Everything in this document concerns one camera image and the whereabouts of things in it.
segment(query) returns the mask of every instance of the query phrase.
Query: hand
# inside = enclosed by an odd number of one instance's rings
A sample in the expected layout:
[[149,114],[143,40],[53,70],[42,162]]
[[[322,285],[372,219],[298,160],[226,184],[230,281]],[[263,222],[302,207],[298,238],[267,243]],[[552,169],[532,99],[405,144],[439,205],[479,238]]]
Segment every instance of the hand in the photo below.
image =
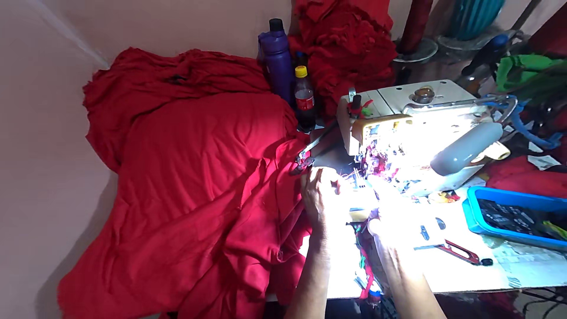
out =
[[380,177],[371,175],[368,180],[380,198],[379,217],[369,222],[368,231],[384,246],[408,248],[408,225],[416,218],[416,207]]
[[341,196],[342,177],[329,167],[312,167],[301,176],[301,196],[311,221],[314,235],[328,239],[329,233],[344,226],[348,217],[345,200]]

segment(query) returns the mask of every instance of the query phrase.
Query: black bottle cap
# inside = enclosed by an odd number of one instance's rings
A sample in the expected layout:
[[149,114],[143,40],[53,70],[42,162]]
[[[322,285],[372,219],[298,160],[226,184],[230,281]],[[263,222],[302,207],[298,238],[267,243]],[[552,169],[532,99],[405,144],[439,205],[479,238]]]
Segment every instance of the black bottle cap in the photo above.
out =
[[360,96],[358,94],[353,96],[353,103],[350,105],[350,109],[351,110],[358,110],[361,106],[361,99],[362,99],[362,96]]
[[283,31],[284,22],[282,19],[274,18],[270,19],[270,31]]

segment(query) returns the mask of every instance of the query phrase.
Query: blue tube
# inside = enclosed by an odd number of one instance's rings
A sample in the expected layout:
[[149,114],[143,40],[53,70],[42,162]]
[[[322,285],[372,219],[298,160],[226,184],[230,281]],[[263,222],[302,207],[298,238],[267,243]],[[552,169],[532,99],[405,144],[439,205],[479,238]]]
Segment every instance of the blue tube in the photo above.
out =
[[[563,137],[563,133],[557,132],[552,134],[549,138],[547,138],[546,140],[544,140],[543,138],[537,137],[536,135],[532,134],[530,131],[528,131],[528,129],[526,128],[526,126],[524,125],[524,123],[522,122],[522,119],[520,119],[520,113],[524,110],[524,106],[527,104],[528,101],[519,103],[518,106],[516,106],[516,109],[514,110],[514,112],[510,115],[510,120],[512,121],[512,126],[518,131],[520,132],[522,135],[524,135],[528,140],[530,140],[531,142],[533,142],[535,145],[543,148],[543,149],[554,149],[559,147],[559,145],[561,145],[561,138]],[[507,106],[503,106],[494,102],[487,102],[485,103],[487,106],[492,106],[492,107],[496,107],[499,109],[505,109]]]

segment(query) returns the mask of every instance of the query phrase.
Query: bottle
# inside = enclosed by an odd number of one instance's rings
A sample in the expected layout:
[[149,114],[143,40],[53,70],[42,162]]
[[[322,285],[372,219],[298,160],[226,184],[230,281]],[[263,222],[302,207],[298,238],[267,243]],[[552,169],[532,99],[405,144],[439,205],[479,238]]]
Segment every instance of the bottle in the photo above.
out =
[[295,102],[295,79],[284,23],[281,19],[271,19],[269,23],[270,32],[263,32],[258,36],[260,60],[268,71],[272,92],[292,106]]
[[309,133],[315,128],[315,100],[313,99],[313,87],[307,77],[307,67],[295,68],[295,103],[297,104],[296,117],[299,122],[299,130]]
[[307,66],[307,54],[297,51],[295,53],[295,62],[297,63],[296,66]]

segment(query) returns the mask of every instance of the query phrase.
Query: person's right hand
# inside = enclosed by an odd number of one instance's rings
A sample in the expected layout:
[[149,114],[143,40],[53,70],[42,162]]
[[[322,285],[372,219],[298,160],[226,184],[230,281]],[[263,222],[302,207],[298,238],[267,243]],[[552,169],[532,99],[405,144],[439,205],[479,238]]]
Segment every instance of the person's right hand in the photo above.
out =
[[369,176],[370,184],[378,194],[378,218],[368,224],[368,231],[382,245],[395,248],[411,248],[408,225],[415,219],[414,204],[380,177]]

